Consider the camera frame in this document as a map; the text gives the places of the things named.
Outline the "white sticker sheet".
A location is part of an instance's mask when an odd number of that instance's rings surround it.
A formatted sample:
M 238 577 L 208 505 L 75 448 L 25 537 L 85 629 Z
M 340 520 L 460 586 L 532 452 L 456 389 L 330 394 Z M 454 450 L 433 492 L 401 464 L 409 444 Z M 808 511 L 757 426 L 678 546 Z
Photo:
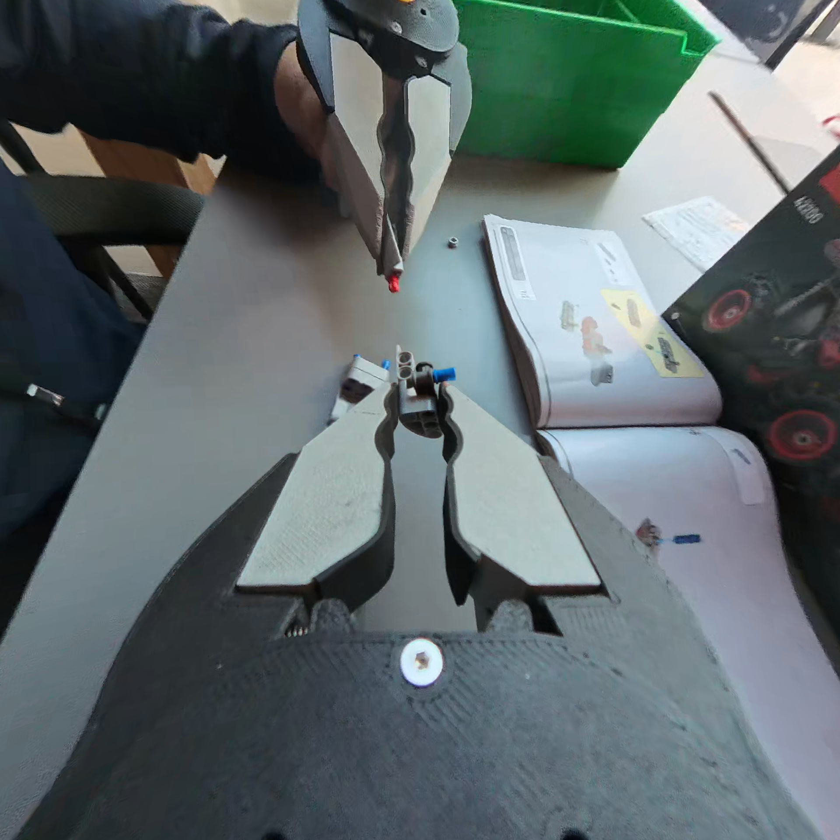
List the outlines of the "white sticker sheet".
M 713 267 L 752 227 L 712 196 L 646 213 L 642 219 L 700 272 Z

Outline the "open lego instruction booklet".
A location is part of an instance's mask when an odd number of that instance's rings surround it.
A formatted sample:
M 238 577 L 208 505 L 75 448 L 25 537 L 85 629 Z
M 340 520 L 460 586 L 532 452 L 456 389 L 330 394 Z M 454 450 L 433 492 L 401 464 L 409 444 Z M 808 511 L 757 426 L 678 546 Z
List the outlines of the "open lego instruction booklet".
M 759 450 L 718 425 L 718 385 L 616 234 L 482 226 L 539 448 L 647 545 L 782 780 L 838 838 L 838 676 L 791 578 Z

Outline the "black chair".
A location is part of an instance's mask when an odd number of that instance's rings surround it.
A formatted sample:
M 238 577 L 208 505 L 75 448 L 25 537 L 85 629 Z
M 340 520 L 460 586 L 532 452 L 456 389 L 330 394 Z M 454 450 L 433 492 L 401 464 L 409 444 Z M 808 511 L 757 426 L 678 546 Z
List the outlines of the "black chair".
M 150 321 L 154 310 L 107 247 L 184 246 L 203 209 L 203 196 L 178 185 L 48 174 L 5 119 L 1 145 L 21 166 L 24 194 L 74 265 L 110 296 L 120 290 L 141 321 Z

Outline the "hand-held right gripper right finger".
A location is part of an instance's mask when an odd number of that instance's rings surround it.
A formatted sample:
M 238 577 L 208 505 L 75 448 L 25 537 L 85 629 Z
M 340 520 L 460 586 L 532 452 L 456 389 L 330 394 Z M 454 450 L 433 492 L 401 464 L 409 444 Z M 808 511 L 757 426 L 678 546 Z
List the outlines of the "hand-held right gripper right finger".
M 453 384 L 438 388 L 444 432 L 444 561 L 458 605 L 487 630 L 505 602 L 553 630 L 544 597 L 603 594 L 603 581 L 543 458 Z

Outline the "person's left hand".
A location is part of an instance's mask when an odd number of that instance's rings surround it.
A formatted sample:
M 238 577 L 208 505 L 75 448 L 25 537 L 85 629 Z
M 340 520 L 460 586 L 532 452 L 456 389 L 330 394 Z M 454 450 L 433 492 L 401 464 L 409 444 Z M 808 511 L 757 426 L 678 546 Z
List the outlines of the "person's left hand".
M 274 77 L 274 95 L 279 115 L 298 146 L 320 164 L 322 179 L 335 193 L 340 184 L 328 138 L 328 115 L 307 79 L 292 41 L 282 52 Z

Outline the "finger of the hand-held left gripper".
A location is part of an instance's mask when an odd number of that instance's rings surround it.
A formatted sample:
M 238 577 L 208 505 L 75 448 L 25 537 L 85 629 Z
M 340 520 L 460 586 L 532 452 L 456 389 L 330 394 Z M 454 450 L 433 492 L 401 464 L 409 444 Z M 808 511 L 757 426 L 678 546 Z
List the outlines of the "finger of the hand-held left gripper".
M 383 277 L 400 277 L 403 255 L 385 210 L 380 127 L 382 69 L 352 24 L 329 3 L 298 5 L 301 63 L 327 113 L 327 146 L 344 210 L 351 215 Z
M 425 230 L 469 119 L 467 55 L 456 45 L 429 74 L 409 78 L 398 101 L 395 236 L 404 260 Z

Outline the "person's dark blue clothing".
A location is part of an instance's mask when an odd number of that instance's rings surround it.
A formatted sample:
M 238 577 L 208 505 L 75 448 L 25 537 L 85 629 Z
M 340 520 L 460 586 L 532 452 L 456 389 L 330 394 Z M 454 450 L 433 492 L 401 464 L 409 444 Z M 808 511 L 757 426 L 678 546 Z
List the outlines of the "person's dark blue clothing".
M 5 634 L 140 346 L 2 163 L 1 627 Z

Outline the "person's left forearm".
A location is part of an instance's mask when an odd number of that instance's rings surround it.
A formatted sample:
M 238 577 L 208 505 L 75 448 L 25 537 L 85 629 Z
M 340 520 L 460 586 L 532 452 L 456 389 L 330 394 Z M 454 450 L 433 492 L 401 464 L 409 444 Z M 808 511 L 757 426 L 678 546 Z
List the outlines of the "person's left forearm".
M 292 24 L 229 23 L 183 2 L 2 2 L 2 118 L 67 125 L 194 162 L 199 154 L 285 182 L 320 164 L 282 121 L 274 77 Z

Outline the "black lego set box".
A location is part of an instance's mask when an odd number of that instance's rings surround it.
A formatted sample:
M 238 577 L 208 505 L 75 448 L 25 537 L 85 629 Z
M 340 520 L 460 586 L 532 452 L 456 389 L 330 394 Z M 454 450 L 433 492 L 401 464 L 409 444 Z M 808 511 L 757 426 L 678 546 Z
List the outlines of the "black lego set box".
M 783 543 L 839 633 L 839 149 L 664 312 L 770 468 Z

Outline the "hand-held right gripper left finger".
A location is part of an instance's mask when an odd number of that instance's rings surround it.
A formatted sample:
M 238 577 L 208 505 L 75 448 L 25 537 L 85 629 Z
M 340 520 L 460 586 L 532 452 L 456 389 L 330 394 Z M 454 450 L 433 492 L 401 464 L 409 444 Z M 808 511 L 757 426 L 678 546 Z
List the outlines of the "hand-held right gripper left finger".
M 385 587 L 395 564 L 397 402 L 395 384 L 378 386 L 296 454 L 238 593 L 356 611 Z

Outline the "dark grey lego assembly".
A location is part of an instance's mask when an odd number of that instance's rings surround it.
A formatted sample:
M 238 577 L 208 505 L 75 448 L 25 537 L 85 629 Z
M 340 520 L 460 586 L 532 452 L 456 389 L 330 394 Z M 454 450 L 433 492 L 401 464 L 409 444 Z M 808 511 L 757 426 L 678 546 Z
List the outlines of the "dark grey lego assembly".
M 456 379 L 455 367 L 436 368 L 429 362 L 418 361 L 413 352 L 397 344 L 395 374 L 402 425 L 420 437 L 441 437 L 439 387 Z

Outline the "light grey lego assembly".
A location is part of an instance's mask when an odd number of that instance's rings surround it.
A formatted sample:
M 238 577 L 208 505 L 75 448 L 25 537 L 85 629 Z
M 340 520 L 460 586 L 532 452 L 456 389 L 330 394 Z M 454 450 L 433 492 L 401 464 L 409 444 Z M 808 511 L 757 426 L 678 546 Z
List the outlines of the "light grey lego assembly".
M 335 397 L 327 425 L 339 421 L 354 406 L 363 401 L 383 383 L 391 380 L 392 362 L 383 360 L 375 364 L 359 353 L 347 365 Z

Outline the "green plastic bin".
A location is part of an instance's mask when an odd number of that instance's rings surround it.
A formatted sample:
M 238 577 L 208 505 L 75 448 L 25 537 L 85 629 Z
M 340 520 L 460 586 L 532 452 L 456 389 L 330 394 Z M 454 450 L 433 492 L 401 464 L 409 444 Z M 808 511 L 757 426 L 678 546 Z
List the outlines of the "green plastic bin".
M 457 151 L 618 170 L 720 38 L 673 1 L 458 1 Z

